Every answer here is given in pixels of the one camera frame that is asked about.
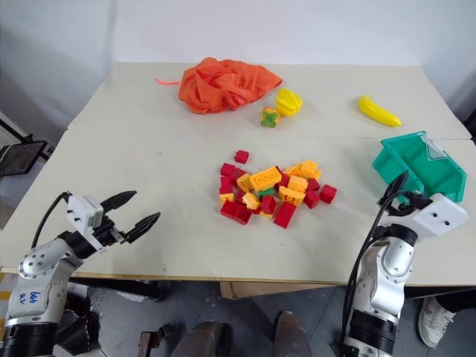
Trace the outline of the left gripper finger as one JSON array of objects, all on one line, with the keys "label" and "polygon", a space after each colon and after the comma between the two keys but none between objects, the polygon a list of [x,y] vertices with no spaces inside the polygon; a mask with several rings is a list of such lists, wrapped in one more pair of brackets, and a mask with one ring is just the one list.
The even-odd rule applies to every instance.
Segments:
[{"label": "left gripper finger", "polygon": [[147,233],[152,226],[158,221],[161,213],[157,212],[151,214],[141,221],[135,224],[135,227],[132,228],[130,231],[126,232],[123,236],[127,243],[132,244],[137,239],[141,238],[145,233]]},{"label": "left gripper finger", "polygon": [[106,200],[102,201],[100,205],[103,208],[103,213],[106,214],[111,210],[116,210],[121,206],[125,205],[135,194],[136,190],[128,190],[122,193],[113,195]]}]

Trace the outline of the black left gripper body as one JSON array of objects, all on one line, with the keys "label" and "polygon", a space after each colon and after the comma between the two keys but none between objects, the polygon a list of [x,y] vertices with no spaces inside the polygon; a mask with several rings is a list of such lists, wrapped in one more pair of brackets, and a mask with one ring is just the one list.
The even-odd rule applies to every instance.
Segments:
[{"label": "black left gripper body", "polygon": [[90,244],[94,249],[104,249],[115,243],[123,244],[125,241],[123,232],[115,227],[115,223],[109,217],[103,217],[100,224],[92,228]]}]

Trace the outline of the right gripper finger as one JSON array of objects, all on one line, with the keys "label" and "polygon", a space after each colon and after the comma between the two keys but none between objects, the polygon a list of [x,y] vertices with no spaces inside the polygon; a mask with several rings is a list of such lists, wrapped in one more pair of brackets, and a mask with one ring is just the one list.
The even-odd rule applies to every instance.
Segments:
[{"label": "right gripper finger", "polygon": [[388,186],[383,196],[378,200],[378,205],[383,205],[389,198],[394,194],[394,181],[392,181]]},{"label": "right gripper finger", "polygon": [[400,192],[408,180],[408,171],[404,171],[398,175],[387,187],[387,195],[392,196]]}]

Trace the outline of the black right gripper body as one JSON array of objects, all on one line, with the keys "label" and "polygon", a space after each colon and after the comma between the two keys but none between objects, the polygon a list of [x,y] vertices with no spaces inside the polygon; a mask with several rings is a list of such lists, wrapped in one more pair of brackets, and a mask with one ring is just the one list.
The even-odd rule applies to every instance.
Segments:
[{"label": "black right gripper body", "polygon": [[404,196],[403,202],[400,202],[397,206],[389,204],[386,208],[390,216],[407,216],[417,210],[426,208],[433,202],[430,198],[421,193],[407,191],[402,193],[402,195]]}]

